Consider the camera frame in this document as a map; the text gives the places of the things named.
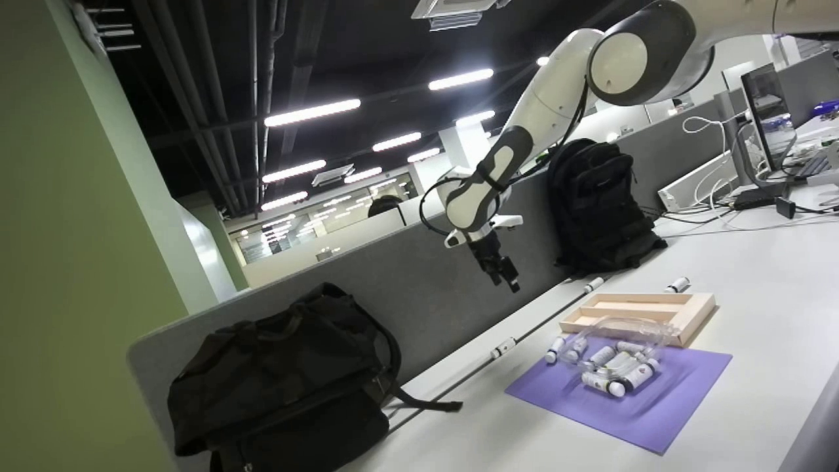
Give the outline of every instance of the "ceiling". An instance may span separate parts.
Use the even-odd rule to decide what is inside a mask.
[[[132,108],[174,196],[210,192],[231,214],[300,188],[311,175],[262,185],[262,173],[311,158],[359,171],[400,167],[438,143],[453,118],[494,108],[501,129],[534,74],[577,26],[610,26],[647,0],[512,0],[474,28],[429,32],[412,21],[418,0],[87,0],[96,24],[128,21],[142,43],[109,53]],[[429,93],[428,81],[471,67],[494,81]],[[277,109],[359,96],[356,112],[265,129]],[[381,138],[423,130],[423,142],[376,154]]]

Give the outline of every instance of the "black bag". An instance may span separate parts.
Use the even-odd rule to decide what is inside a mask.
[[[633,199],[633,158],[615,143],[568,142],[547,164],[547,199],[568,276],[636,266],[664,249]]]
[[[381,405],[458,411],[418,401],[398,383],[400,352],[338,285],[286,311],[204,338],[174,380],[175,454],[213,451],[222,472],[326,472],[389,434]]]

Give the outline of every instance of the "wooden block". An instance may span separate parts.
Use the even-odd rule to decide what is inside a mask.
[[[597,331],[615,338],[665,328],[669,344],[688,345],[714,308],[714,294],[596,294],[559,324],[566,333]]]

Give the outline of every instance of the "desk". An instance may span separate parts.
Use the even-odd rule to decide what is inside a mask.
[[[425,411],[343,468],[834,468],[839,291],[829,283],[839,272],[837,241],[837,220],[688,236],[601,289],[661,291],[688,276],[691,291],[718,299],[691,345],[735,358],[664,456],[504,392],[543,357],[559,333],[550,323],[450,392],[467,401],[462,413]],[[543,316],[566,299],[559,285],[512,320]]]

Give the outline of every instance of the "white robotic arm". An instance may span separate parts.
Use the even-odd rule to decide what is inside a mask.
[[[477,171],[448,192],[453,230],[446,245],[469,243],[496,283],[504,278],[516,289],[516,270],[494,232],[494,205],[525,164],[574,130],[587,89],[613,105],[671,100],[706,79],[714,46],[730,37],[837,28],[837,0],[659,0],[606,33],[568,33],[528,83]]]

